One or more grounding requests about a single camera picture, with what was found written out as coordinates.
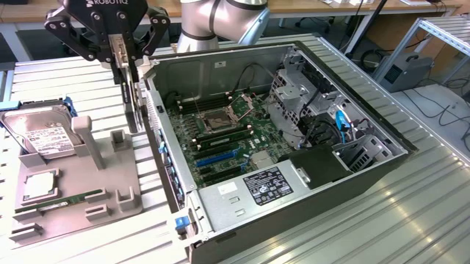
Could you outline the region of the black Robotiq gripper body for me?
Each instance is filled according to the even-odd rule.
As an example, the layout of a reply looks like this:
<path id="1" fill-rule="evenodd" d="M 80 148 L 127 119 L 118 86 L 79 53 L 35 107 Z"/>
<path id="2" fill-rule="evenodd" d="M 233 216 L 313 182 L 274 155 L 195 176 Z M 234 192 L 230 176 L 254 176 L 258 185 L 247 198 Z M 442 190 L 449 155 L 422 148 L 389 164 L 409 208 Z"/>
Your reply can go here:
<path id="1" fill-rule="evenodd" d="M 103 22 L 110 35 L 120 33 L 120 22 L 127 22 L 134 31 L 148 10 L 147 1 L 86 1 L 70 0 L 60 1 L 67 13 L 94 32 L 95 23 Z"/>

